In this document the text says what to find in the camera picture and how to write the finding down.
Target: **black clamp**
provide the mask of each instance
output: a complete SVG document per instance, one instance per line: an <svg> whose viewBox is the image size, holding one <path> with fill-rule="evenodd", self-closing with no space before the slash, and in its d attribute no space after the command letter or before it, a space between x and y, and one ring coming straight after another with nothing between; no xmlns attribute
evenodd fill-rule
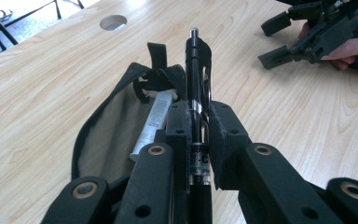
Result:
<svg viewBox="0 0 358 224"><path fill-rule="evenodd" d="M358 0L278 0L291 5L283 12L264 22L266 36L273 35L291 25L291 20L308 20L308 34L292 47L283 46L258 56L267 69L291 61L307 60L319 63L323 56L351 38L358 37ZM358 57L352 65L358 68Z"/></svg>

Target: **wooden table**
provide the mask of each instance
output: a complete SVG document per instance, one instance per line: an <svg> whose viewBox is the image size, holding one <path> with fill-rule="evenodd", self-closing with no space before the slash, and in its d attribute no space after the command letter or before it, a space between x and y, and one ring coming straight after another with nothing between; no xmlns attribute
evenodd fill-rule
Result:
<svg viewBox="0 0 358 224"><path fill-rule="evenodd" d="M260 25L287 10L273 0L101 0L0 54L0 223L37 223L70 181L79 129L131 62L150 65L147 42L185 65L197 26L213 51L212 93L234 109L254 142L278 148L304 178L325 187L358 179L358 71L257 56L296 42L301 23L273 37ZM126 26L105 31L109 15ZM214 223L243 223L236 192L213 193Z"/></svg>

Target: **round hole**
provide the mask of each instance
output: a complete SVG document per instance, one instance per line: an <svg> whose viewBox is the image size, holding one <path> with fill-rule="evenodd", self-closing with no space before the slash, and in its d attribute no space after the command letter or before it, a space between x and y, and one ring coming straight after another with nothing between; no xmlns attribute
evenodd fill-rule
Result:
<svg viewBox="0 0 358 224"><path fill-rule="evenodd" d="M72 191L72 195L77 199L85 199L97 192L98 186L94 182L84 182L77 185Z"/></svg>
<svg viewBox="0 0 358 224"><path fill-rule="evenodd" d="M147 205L141 205L135 210L135 215L137 217L148 217L152 209Z"/></svg>
<svg viewBox="0 0 358 224"><path fill-rule="evenodd" d="M310 219L318 219L318 213L309 207L303 207L301 208L301 212L304 214L304 216L310 218Z"/></svg>
<svg viewBox="0 0 358 224"><path fill-rule="evenodd" d="M348 196L351 196L354 199L358 200L358 186L349 182L344 182L341 184L341 189Z"/></svg>
<svg viewBox="0 0 358 224"><path fill-rule="evenodd" d="M112 15L103 18L100 22L101 28L106 31L114 31L123 28L127 24L127 19L120 15Z"/></svg>
<svg viewBox="0 0 358 224"><path fill-rule="evenodd" d="M257 152L258 154L261 154L263 156L269 156L272 153L271 149L266 148L266 147L256 147L255 152Z"/></svg>
<svg viewBox="0 0 358 224"><path fill-rule="evenodd" d="M165 147L150 147L147 151L151 155L158 156L165 152Z"/></svg>

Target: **chair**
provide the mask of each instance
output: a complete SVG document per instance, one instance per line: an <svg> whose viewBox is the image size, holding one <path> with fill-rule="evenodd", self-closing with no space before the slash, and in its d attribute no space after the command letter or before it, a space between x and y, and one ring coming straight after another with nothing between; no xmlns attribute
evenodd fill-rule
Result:
<svg viewBox="0 0 358 224"><path fill-rule="evenodd" d="M83 4L81 3L81 1L80 1L80 0L77 0L77 2L78 2L79 7L83 9L84 6L83 6ZM53 0L53 1L47 2L47 3L46 3L45 5L43 5L42 7L39 7L39 8L37 8L37 9L35 9L35 10L32 10L32 11L26 13L26 14L23 15L23 16L18 17L18 18L17 18L16 20L14 20L14 21L11 21L11 22L6 23L5 25L2 24L2 22L0 22L0 31L2 31L2 33L4 33L4 35L7 37L7 39L10 40L10 42L11 42L13 45L17 45L17 44L18 44L17 40L8 32L8 30L7 30L6 28L7 28L8 26L10 26L10 25L12 25L12 24L14 24L14 23L16 23L16 22L18 22L18 21L20 21L20 20L22 20L22 19L24 19L24 18L26 18L26 17L32 15L32 14L36 13L36 11L42 9L43 7L48 6L48 5L51 4L51 3L54 3L54 4L55 4L56 10L57 10L57 17L58 17L58 19L60 20L62 17L61 17L60 9L59 9L59 7L58 7L57 0ZM1 47L2 50L6 50L6 49L7 49L7 48L5 47L5 45L2 43L1 40L0 40L0 47Z"/></svg>

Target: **finger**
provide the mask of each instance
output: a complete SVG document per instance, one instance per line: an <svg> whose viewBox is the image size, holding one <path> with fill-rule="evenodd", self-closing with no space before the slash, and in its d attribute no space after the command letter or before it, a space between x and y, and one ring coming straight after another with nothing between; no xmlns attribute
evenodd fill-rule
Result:
<svg viewBox="0 0 358 224"><path fill-rule="evenodd" d="M304 23L300 31L300 34L298 34L298 39L304 38L304 36L306 36L309 31L310 31L310 25L308 24L308 22L306 22Z"/></svg>
<svg viewBox="0 0 358 224"><path fill-rule="evenodd" d="M356 61L356 56L350 56L350 57L342 58L340 60L345 63L351 64L351 63L354 63L354 61Z"/></svg>
<svg viewBox="0 0 358 224"><path fill-rule="evenodd" d="M322 60L335 60L358 55L358 38L349 39L343 45L322 57Z"/></svg>
<svg viewBox="0 0 358 224"><path fill-rule="evenodd" d="M349 64L341 60L333 60L330 62L337 70L345 70L348 68Z"/></svg>

